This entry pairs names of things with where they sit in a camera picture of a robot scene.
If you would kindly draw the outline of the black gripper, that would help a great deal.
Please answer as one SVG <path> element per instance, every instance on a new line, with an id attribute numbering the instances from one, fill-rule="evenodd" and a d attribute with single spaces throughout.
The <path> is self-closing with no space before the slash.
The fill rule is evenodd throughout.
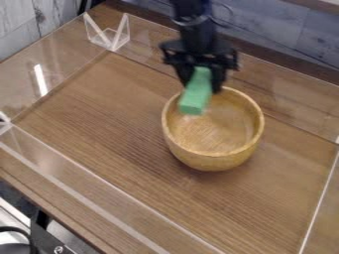
<path id="1" fill-rule="evenodd" d="M 195 66 L 211 68 L 213 91 L 222 91 L 227 80 L 227 69 L 239 68 L 239 54 L 233 45 L 225 41 L 210 18 L 193 21 L 175 21 L 179 27 L 179 38 L 161 43 L 163 61 L 171 65 L 183 86 L 187 86 Z"/>

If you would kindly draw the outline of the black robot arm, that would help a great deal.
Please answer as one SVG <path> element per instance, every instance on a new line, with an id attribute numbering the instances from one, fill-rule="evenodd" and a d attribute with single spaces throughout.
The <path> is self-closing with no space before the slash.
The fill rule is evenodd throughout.
<path id="1" fill-rule="evenodd" d="M 177 71 L 185 86 L 195 68 L 211 72 L 211 88 L 222 91 L 229 71 L 239 69 L 239 52 L 217 31 L 211 0 L 170 0 L 174 8 L 173 22 L 181 37 L 159 44 L 163 62 Z"/>

